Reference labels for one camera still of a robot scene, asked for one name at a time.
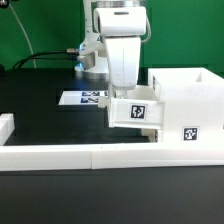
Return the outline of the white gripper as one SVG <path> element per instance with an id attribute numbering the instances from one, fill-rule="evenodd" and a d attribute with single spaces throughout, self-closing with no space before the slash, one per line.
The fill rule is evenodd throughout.
<path id="1" fill-rule="evenodd" d="M 126 90 L 137 85 L 146 9 L 143 6 L 96 8 L 94 26 L 105 46 L 110 84 L 117 89 L 115 97 L 126 99 Z"/>

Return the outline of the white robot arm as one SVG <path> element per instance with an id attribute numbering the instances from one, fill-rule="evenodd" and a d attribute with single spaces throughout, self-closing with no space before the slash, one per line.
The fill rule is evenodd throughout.
<path id="1" fill-rule="evenodd" d="M 76 74 L 103 79 L 116 98 L 137 85 L 141 44 L 151 35 L 144 0 L 83 0 L 85 38 Z"/>

